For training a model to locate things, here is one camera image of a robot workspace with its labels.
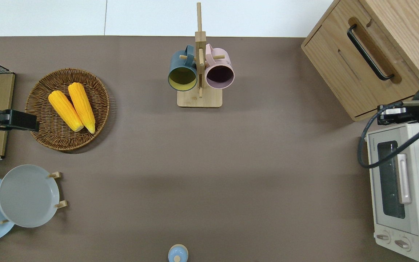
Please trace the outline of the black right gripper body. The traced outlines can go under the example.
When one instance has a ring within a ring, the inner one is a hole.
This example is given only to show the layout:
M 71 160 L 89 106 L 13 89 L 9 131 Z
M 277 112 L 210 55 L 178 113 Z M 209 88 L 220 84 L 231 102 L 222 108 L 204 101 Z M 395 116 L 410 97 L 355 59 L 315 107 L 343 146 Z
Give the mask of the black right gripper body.
M 390 124 L 414 124 L 417 119 L 409 113 L 407 107 L 417 106 L 417 103 L 411 101 L 399 101 L 399 103 L 379 105 L 377 110 L 381 111 L 385 106 L 393 107 L 386 109 L 378 114 L 377 124 L 379 126 L 388 126 Z

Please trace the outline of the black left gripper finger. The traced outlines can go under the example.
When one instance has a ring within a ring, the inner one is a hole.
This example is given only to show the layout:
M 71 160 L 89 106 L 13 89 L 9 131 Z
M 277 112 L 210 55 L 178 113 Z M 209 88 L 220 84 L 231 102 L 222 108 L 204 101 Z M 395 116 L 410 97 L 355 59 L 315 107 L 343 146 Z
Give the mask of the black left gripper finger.
M 9 111 L 9 126 L 10 128 L 18 130 L 33 132 L 39 131 L 39 122 L 37 121 L 37 116 L 21 111 Z

